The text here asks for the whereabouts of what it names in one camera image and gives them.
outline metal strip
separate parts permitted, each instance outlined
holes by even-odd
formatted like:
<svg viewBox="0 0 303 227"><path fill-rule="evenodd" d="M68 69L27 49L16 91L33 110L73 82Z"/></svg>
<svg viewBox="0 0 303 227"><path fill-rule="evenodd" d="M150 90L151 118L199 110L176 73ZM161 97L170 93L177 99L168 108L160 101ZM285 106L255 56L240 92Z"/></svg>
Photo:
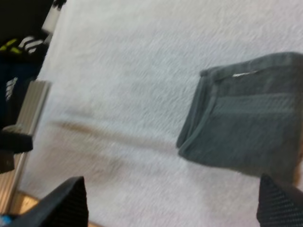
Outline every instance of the metal strip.
<svg viewBox="0 0 303 227"><path fill-rule="evenodd" d="M29 84L17 120L17 125L22 125L22 133L32 136L35 135L49 88L50 83L46 81L33 81ZM16 192L25 165L26 157L27 153L15 155L15 170L0 175L0 213L9 211L10 203Z"/></svg>

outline gray towel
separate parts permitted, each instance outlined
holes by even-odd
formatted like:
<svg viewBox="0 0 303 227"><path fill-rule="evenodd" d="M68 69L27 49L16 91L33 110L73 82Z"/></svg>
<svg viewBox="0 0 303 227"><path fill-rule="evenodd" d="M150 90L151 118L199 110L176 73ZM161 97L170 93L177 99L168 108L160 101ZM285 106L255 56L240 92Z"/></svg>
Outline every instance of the gray towel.
<svg viewBox="0 0 303 227"><path fill-rule="evenodd" d="M299 154L303 55L276 53L201 72L179 154L292 182Z"/></svg>

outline yellow stripe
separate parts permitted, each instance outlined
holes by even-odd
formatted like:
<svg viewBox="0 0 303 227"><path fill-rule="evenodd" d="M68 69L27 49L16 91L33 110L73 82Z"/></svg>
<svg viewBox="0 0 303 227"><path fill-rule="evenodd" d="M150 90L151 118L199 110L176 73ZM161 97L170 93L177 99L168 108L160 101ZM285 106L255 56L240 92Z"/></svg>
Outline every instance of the yellow stripe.
<svg viewBox="0 0 303 227"><path fill-rule="evenodd" d="M11 51L11 52L14 52L14 53L16 53L16 54L21 54L21 53L22 53L22 51L20 51L20 50L17 49L16 47L12 47L10 51Z"/></svg>
<svg viewBox="0 0 303 227"><path fill-rule="evenodd" d="M5 51L5 50L6 50L6 46L0 47L0 51Z"/></svg>
<svg viewBox="0 0 303 227"><path fill-rule="evenodd" d="M6 45L6 46L10 46L10 45L12 45L15 41L17 41L17 39L9 40L5 45Z"/></svg>

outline wooden floor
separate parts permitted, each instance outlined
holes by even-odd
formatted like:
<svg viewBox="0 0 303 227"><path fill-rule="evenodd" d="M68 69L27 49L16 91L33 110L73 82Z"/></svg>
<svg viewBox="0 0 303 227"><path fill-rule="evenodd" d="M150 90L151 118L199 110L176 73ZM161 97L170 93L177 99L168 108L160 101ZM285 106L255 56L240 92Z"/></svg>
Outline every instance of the wooden floor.
<svg viewBox="0 0 303 227"><path fill-rule="evenodd" d="M27 210L31 209L39 202L38 199L35 199L29 195L26 195L23 192L18 192L14 201L11 213L13 214L23 214ZM95 224L89 223L89 227L101 227Z"/></svg>

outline white terry cloth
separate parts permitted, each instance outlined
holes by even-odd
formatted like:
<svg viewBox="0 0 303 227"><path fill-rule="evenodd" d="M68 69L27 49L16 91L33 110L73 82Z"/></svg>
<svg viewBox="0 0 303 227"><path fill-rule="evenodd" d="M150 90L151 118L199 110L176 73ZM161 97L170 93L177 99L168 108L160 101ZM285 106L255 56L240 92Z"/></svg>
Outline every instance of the white terry cloth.
<svg viewBox="0 0 303 227"><path fill-rule="evenodd" d="M303 52L302 0L69 0L21 190L84 175L105 227L256 227L259 179L189 163L175 142L199 71Z"/></svg>

